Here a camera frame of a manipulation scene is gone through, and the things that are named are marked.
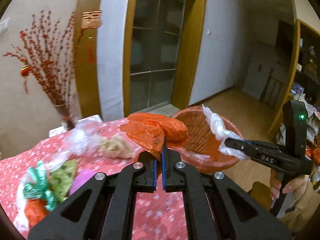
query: hand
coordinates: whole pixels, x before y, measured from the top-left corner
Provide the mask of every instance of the hand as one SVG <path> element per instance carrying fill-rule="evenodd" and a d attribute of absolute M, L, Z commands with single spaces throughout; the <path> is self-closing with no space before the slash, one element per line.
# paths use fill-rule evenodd
<path fill-rule="evenodd" d="M 270 197 L 272 200 L 279 198 L 281 181 L 276 178 L 277 172 L 273 169 L 270 170 Z M 283 189 L 282 193 L 287 194 L 293 192 L 292 199 L 296 200 L 305 193 L 308 183 L 308 175 L 300 175 L 291 180 Z"/>

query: green plastic bag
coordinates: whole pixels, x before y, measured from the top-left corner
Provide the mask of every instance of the green plastic bag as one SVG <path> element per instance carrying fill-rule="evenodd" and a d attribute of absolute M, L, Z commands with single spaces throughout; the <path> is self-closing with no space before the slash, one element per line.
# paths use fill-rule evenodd
<path fill-rule="evenodd" d="M 77 162 L 75 159 L 63 163 L 56 171 L 51 172 L 50 184 L 59 203 L 67 199 L 66 195 L 70 190 L 76 175 Z"/>
<path fill-rule="evenodd" d="M 27 182 L 23 186 L 23 196 L 26 199 L 43 199 L 47 202 L 45 208 L 51 212 L 57 206 L 57 198 L 49 189 L 50 183 L 42 161 L 37 162 L 37 167 L 29 167 L 27 172 L 35 183 Z"/>

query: metal screw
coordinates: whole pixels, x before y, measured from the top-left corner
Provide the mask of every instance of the metal screw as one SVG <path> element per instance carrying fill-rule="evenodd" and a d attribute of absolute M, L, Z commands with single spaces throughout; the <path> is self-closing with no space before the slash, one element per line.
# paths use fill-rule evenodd
<path fill-rule="evenodd" d="M 186 166 L 186 164 L 184 162 L 177 162 L 176 163 L 176 167 L 178 169 L 183 169 Z"/>
<path fill-rule="evenodd" d="M 134 163 L 133 164 L 133 167 L 135 168 L 135 169 L 141 169 L 142 167 L 143 167 L 143 163 Z"/>
<path fill-rule="evenodd" d="M 94 178 L 96 180 L 103 180 L 105 178 L 105 174 L 103 172 L 99 172 L 94 176 Z"/>
<path fill-rule="evenodd" d="M 221 172 L 221 171 L 215 172 L 215 173 L 214 173 L 214 177 L 215 177 L 216 179 L 223 179 L 223 178 L 224 178 L 224 173 Z"/>

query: decorative branch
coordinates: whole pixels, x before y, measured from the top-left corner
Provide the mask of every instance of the decorative branch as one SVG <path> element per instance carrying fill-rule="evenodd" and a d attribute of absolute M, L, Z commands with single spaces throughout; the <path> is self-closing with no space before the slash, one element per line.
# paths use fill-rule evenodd
<path fill-rule="evenodd" d="M 31 73 L 54 105 L 68 104 L 71 81 L 74 78 L 75 57 L 84 30 L 81 29 L 77 45 L 73 50 L 70 47 L 72 46 L 75 25 L 74 12 L 71 14 L 62 36 L 58 32 L 60 19 L 52 28 L 51 11 L 48 11 L 47 16 L 45 16 L 44 10 L 41 11 L 38 25 L 36 24 L 36 16 L 32 15 L 32 18 L 31 29 L 20 32 L 24 49 L 13 47 L 15 52 L 7 52 L 4 56 L 16 57 L 24 64 L 21 75 L 25 78 L 26 93 L 26 78 Z"/>

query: sleeve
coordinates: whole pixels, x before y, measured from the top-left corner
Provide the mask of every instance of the sleeve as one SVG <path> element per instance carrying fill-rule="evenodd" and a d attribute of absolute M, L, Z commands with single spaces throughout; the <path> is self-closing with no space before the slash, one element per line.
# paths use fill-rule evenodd
<path fill-rule="evenodd" d="M 312 183 L 308 181 L 307 189 L 294 210 L 286 213 L 280 221 L 287 226 L 292 233 L 301 231 L 313 216 L 320 203 L 320 195 L 313 190 Z"/>

